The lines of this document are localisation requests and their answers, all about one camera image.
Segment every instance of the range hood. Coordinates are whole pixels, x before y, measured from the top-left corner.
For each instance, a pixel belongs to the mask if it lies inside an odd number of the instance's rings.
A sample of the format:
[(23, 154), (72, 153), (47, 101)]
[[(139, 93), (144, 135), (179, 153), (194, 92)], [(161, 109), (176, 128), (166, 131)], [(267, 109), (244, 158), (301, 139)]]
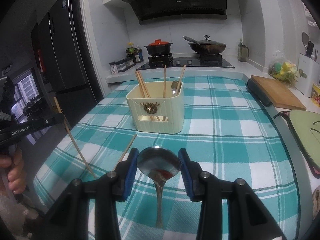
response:
[(227, 19), (227, 0), (123, 0), (131, 5), (140, 24), (162, 19)]

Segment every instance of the orange pot lid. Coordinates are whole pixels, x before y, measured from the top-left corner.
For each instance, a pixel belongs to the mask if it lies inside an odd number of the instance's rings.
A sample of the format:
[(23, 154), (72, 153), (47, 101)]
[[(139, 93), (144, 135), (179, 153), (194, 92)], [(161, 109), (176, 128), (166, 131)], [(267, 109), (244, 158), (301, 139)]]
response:
[(155, 42), (150, 43), (148, 46), (152, 46), (152, 45), (161, 45), (161, 44), (168, 44), (168, 41), (161, 41), (161, 40), (155, 40)]

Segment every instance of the refrigerator door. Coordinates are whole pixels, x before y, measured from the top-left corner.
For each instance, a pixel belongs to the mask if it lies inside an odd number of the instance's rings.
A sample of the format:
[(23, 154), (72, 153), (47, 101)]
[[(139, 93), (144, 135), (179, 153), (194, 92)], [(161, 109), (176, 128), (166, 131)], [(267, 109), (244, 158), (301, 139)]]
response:
[(65, 90), (66, 87), (60, 74), (52, 45), (49, 13), (44, 16), (43, 20), (38, 25), (38, 36), (45, 67), (45, 76), (51, 83), (53, 91), (57, 92)]
[(49, 10), (53, 49), (65, 89), (88, 83), (73, 25), (71, 0), (57, 0)]
[(90, 88), (57, 94), (56, 97), (72, 127), (97, 104)]

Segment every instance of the metal bolt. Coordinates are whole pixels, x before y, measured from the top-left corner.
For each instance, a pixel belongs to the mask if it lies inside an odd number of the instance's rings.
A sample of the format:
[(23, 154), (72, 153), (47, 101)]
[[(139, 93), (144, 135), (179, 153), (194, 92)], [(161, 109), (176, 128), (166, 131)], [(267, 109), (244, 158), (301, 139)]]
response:
[(73, 183), (74, 186), (79, 186), (80, 183), (81, 183), (81, 179), (74, 179), (74, 180), (72, 181), (72, 183)]
[(207, 172), (207, 171), (203, 171), (203, 172), (200, 173), (200, 176), (202, 178), (206, 179), (206, 178), (210, 177), (210, 173)]
[(117, 173), (116, 173), (115, 171), (109, 171), (109, 172), (107, 173), (107, 176), (108, 176), (109, 178), (114, 178), (115, 176), (117, 176)]
[(236, 183), (240, 186), (245, 184), (245, 180), (244, 179), (236, 179)]

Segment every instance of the green cutting board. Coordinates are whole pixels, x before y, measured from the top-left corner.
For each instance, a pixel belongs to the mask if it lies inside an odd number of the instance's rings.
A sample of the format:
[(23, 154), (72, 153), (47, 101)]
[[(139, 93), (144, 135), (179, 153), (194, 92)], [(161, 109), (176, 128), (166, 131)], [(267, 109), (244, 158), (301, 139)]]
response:
[(291, 110), (289, 118), (306, 153), (315, 166), (320, 169), (320, 122), (313, 124), (316, 121), (320, 121), (320, 114)]

